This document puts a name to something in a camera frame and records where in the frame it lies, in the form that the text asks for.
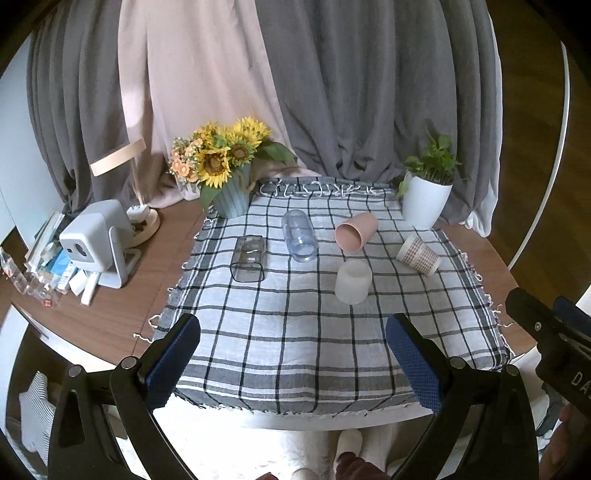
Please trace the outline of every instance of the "green plant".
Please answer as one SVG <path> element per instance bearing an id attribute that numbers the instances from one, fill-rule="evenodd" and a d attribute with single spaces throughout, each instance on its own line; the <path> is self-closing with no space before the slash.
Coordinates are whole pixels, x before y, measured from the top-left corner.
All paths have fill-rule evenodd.
<path id="1" fill-rule="evenodd" d="M 450 151 L 452 138 L 449 135 L 439 135 L 435 139 L 429 132 L 427 135 L 430 141 L 425 154 L 421 158 L 410 155 L 405 162 L 407 170 L 419 178 L 439 185 L 453 184 L 456 166 L 461 163 L 456 161 L 456 156 Z M 405 177 L 398 187 L 398 196 L 404 195 L 407 191 L 408 181 Z"/>

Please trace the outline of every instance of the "cup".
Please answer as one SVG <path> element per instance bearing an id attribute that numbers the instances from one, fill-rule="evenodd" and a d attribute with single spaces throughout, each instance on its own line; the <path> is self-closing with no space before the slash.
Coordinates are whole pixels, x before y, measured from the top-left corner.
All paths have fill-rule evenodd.
<path id="1" fill-rule="evenodd" d="M 372 278 L 367 262 L 350 258 L 340 266 L 336 274 L 335 295 L 349 305 L 361 303 L 368 296 Z"/>
<path id="2" fill-rule="evenodd" d="M 409 236 L 396 255 L 396 260 L 430 277 L 439 268 L 441 258 L 416 233 Z"/>
<path id="3" fill-rule="evenodd" d="M 236 240 L 230 273 L 237 282 L 260 282 L 265 279 L 265 239 L 260 235 L 245 235 Z"/>
<path id="4" fill-rule="evenodd" d="M 335 228 L 335 241 L 345 252 L 361 250 L 378 229 L 378 219 L 369 212 L 355 215 Z"/>
<path id="5" fill-rule="evenodd" d="M 300 263 L 313 260 L 318 255 L 318 240 L 314 227 L 301 210 L 289 210 L 281 219 L 283 238 L 291 257 Z"/>

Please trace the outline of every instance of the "sunflower center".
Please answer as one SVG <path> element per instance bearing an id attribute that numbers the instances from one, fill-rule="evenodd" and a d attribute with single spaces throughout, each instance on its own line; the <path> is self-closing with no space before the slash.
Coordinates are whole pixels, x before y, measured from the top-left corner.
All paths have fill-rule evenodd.
<path id="1" fill-rule="evenodd" d="M 244 145 L 234 145 L 230 152 L 236 160 L 244 160 L 248 156 L 248 149 Z"/>
<path id="2" fill-rule="evenodd" d="M 217 154 L 206 154 L 203 159 L 203 166 L 206 172 L 213 176 L 220 175 L 226 171 Z"/>

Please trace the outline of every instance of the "gray curtain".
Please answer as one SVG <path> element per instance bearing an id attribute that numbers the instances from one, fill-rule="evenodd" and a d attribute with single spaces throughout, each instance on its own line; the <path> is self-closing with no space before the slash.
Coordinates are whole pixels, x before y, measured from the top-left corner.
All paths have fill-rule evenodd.
<path id="1" fill-rule="evenodd" d="M 295 153 L 340 179 L 390 181 L 432 134 L 459 168 L 443 216 L 465 220 L 495 160 L 495 78 L 484 0 L 256 0 Z"/>
<path id="2" fill-rule="evenodd" d="M 128 143 L 117 32 L 121 0 L 64 0 L 34 33 L 28 65 L 33 130 L 74 215 L 111 198 L 135 200 L 129 164 L 93 177 L 89 164 Z"/>

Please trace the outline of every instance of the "blue package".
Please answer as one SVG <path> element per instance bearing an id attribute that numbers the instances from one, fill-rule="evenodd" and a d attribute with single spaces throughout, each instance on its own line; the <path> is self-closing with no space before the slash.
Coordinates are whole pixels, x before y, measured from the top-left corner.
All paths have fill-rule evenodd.
<path id="1" fill-rule="evenodd" d="M 69 264 L 70 257 L 68 257 L 67 252 L 62 249 L 60 254 L 57 257 L 55 257 L 53 265 L 51 266 L 49 271 L 54 275 L 58 275 L 61 277 L 64 273 L 64 270 L 67 268 Z"/>

